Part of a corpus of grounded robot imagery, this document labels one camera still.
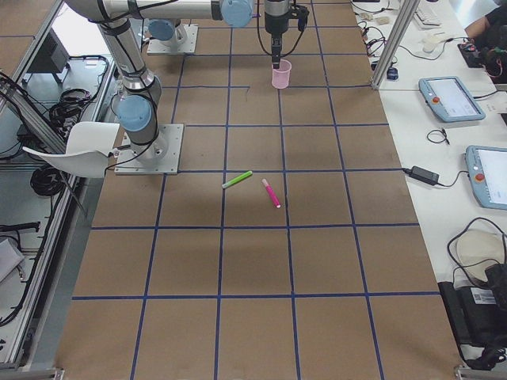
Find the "person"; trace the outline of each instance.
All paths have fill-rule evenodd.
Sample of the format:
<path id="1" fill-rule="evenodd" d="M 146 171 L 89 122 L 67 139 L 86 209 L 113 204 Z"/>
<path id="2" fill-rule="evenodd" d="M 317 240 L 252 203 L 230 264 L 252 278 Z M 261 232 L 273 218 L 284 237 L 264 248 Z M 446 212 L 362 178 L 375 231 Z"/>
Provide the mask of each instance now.
<path id="1" fill-rule="evenodd" d="M 467 36 L 474 39 L 477 49 L 495 48 L 501 43 L 500 28 L 507 25 L 507 4 L 493 9 L 486 16 L 472 22 L 465 28 Z"/>

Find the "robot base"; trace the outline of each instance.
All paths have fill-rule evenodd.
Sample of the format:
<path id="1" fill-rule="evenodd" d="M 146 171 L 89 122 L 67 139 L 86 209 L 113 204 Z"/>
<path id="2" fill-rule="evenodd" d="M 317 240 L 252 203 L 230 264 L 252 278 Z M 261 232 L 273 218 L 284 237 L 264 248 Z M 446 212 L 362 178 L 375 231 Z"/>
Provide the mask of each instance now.
<path id="1" fill-rule="evenodd" d="M 153 165 L 147 165 L 137 159 L 115 167 L 116 174 L 177 174 L 180 161 L 181 142 L 183 141 L 183 124 L 163 124 L 159 127 L 168 143 L 167 153 Z M 130 139 L 125 134 L 122 145 L 130 144 Z M 134 157 L 131 150 L 122 150 L 117 162 L 124 162 Z"/>
<path id="2" fill-rule="evenodd" d="M 172 46 L 164 45 L 159 40 L 151 40 L 148 45 L 148 55 L 178 55 L 178 54 L 190 54 L 196 51 L 197 44 L 197 25 L 183 25 L 187 33 L 186 41 L 178 45 L 177 48 Z"/>

